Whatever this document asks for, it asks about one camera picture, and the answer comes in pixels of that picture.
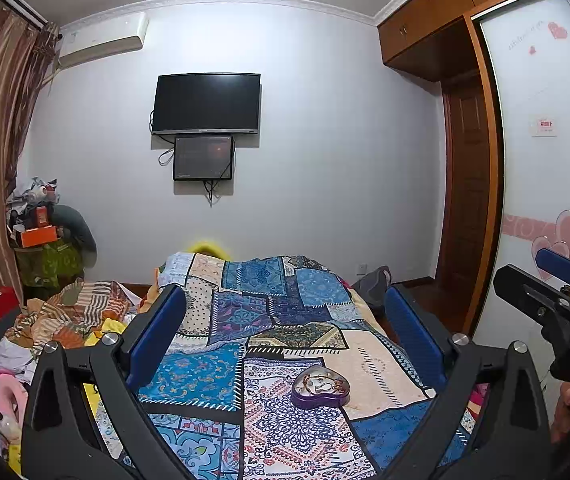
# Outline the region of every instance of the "red box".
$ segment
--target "red box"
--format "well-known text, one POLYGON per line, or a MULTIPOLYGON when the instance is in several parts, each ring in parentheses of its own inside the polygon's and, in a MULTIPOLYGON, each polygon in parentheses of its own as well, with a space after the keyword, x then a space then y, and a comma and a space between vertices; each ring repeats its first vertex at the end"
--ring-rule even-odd
POLYGON ((16 292, 10 286, 0 286, 0 319, 18 307, 16 292))

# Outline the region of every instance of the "purple heart-shaped box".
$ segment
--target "purple heart-shaped box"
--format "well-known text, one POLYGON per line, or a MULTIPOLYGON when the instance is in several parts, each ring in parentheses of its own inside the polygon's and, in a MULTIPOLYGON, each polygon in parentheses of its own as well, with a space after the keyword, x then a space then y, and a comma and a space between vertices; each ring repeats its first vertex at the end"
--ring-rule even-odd
POLYGON ((321 365, 312 365, 294 379, 291 403, 302 410, 318 406, 338 408, 350 401, 350 383, 341 374, 321 365))

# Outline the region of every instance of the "metal screw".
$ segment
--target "metal screw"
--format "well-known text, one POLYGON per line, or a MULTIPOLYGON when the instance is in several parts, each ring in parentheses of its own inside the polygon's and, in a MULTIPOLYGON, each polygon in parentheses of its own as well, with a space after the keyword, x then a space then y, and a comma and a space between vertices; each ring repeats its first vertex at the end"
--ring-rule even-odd
POLYGON ((118 341, 119 337, 120 336, 116 332, 108 332, 103 337, 101 337, 100 340, 104 345, 111 346, 116 343, 116 341, 118 341))
POLYGON ((58 341, 47 341, 45 343, 45 346, 43 346, 43 351, 48 354, 55 352, 57 349, 58 349, 58 341))
POLYGON ((512 346, 519 354, 524 354, 527 351, 527 345, 523 341, 514 341, 512 346))
POLYGON ((470 342, 470 338, 467 337, 465 334, 457 332, 452 336, 452 341, 454 341, 455 345, 465 346, 467 343, 470 342))

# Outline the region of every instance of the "sliding wardrobe door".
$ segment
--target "sliding wardrobe door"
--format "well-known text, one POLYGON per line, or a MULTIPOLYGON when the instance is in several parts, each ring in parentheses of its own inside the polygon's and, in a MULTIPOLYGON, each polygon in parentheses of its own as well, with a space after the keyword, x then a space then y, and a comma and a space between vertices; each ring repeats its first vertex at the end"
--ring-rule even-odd
MULTIPOLYGON (((559 288, 534 256, 549 247, 570 258, 570 3, 518 0, 476 20, 494 73, 505 150, 494 270, 514 264, 559 288)), ((541 378, 552 360, 540 328, 492 286, 474 339, 503 347, 527 342, 541 378)))

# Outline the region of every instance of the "black screen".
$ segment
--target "black screen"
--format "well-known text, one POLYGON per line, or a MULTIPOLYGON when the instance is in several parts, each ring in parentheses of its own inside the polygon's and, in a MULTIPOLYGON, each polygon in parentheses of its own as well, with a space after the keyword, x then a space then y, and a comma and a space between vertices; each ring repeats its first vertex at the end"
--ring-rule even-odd
POLYGON ((178 136, 174 141, 174 180, 232 178, 231 136, 178 136))
POLYGON ((152 131, 258 133, 260 74, 158 76, 152 131))

